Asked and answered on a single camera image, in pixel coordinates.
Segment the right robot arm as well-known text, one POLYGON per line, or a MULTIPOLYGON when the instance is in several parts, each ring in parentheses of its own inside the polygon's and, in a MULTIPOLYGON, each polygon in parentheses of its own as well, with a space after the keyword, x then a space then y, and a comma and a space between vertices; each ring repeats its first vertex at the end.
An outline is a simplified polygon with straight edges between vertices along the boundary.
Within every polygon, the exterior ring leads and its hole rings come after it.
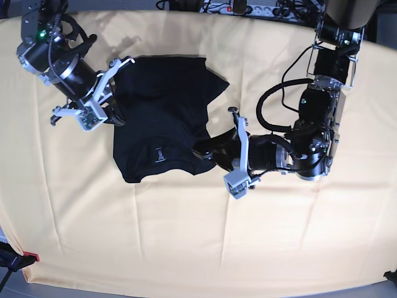
POLYGON ((85 132, 114 127, 113 158, 124 179, 179 169, 197 175, 215 167, 208 105, 229 86, 202 56, 151 55, 113 59, 105 71, 85 60, 97 35, 68 14, 66 1, 29 1, 17 57, 22 67, 66 96, 50 122, 76 119, 85 132))

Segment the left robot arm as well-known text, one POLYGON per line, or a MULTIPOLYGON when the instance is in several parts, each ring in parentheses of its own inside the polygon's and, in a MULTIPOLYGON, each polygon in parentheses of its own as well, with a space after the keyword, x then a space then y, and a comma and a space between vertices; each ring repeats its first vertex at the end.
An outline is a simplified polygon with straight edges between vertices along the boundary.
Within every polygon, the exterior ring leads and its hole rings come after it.
POLYGON ((314 70, 304 79, 282 80, 257 103, 257 119, 270 133, 249 139, 248 173, 252 180, 272 171, 295 173, 309 181, 329 174, 346 99, 342 90, 348 79, 355 78, 365 26, 377 6, 378 1, 327 1, 323 6, 309 48, 316 57, 314 70), (306 89, 294 125, 268 123, 262 115, 264 101, 276 91, 298 84, 305 84, 306 89))

